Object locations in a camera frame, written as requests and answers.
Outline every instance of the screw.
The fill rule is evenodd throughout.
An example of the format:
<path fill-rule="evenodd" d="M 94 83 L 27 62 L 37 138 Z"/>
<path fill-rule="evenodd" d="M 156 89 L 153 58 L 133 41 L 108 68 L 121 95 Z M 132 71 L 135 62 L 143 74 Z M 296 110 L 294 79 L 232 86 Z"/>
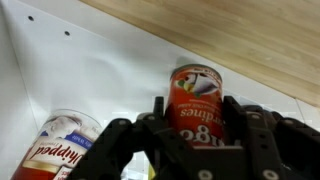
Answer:
<path fill-rule="evenodd" d="M 292 125 L 293 124 L 293 122 L 288 120 L 288 119 L 284 120 L 284 123 L 286 123 L 287 125 Z"/>
<path fill-rule="evenodd" d="M 125 120 L 121 120 L 121 121 L 119 121 L 119 124 L 120 125 L 125 125 L 125 124 L 127 124 L 127 122 Z"/>
<path fill-rule="evenodd" d="M 252 117 L 253 119 L 260 119 L 260 116 L 257 115 L 257 114 L 252 114 L 251 117 Z"/>
<path fill-rule="evenodd" d="M 149 116 L 148 119 L 149 120 L 155 120 L 154 116 Z"/>
<path fill-rule="evenodd" d="M 208 170 L 205 170 L 205 169 L 199 171 L 198 177 L 200 180 L 212 180 L 213 179 L 212 173 Z"/>
<path fill-rule="evenodd" d="M 267 180 L 279 180 L 279 175 L 273 170 L 266 169 L 262 174 Z"/>

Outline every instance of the white shelf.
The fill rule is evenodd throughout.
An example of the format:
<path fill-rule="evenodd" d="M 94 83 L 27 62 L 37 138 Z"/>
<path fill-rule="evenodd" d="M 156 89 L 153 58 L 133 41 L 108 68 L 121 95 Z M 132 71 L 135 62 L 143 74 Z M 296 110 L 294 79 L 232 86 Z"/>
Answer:
<path fill-rule="evenodd" d="M 1 121 L 1 128 L 18 127 L 15 131 L 25 133 L 27 140 L 14 135 L 15 131 L 9 132 L 10 136 L 8 130 L 1 131 L 1 142 L 11 143 L 0 151 L 1 157 L 10 157 L 0 162 L 0 179 L 12 174 L 52 110 L 78 110 L 103 126 L 117 117 L 135 120 L 139 113 L 152 111 L 155 96 L 167 97 L 172 70 L 189 62 L 218 70 L 223 77 L 224 94 L 234 96 L 241 104 L 260 104 L 301 121 L 307 117 L 302 116 L 295 99 L 79 1 L 1 1 L 24 80 L 2 18 L 0 38 L 5 41 L 0 42 L 4 46 L 0 59 L 7 64 L 0 67 L 5 70 L 0 71 L 0 87 L 15 86 L 17 90 L 10 88 L 0 94 L 6 99 L 0 106 L 0 117 L 6 119 Z M 10 148 L 21 147 L 22 142 L 25 145 L 19 148 L 18 155 L 5 154 Z M 137 172 L 135 176 L 141 179 L 147 166 L 144 156 L 136 156 L 128 171 Z"/>

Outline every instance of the can label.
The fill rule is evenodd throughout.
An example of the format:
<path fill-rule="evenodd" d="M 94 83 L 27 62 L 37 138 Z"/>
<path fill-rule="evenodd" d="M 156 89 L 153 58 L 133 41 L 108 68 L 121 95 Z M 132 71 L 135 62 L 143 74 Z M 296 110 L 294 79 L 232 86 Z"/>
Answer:
<path fill-rule="evenodd" d="M 194 65 L 175 72 L 165 117 L 193 147 L 222 146 L 222 80 L 212 68 Z"/>
<path fill-rule="evenodd" d="M 35 172 L 47 172 L 52 174 L 50 177 L 55 180 L 64 180 L 91 148 L 99 134 L 100 127 L 89 126 L 79 118 L 51 118 L 40 130 L 37 140 L 21 163 L 21 168 L 29 169 L 23 171 L 30 173 L 32 169 Z"/>

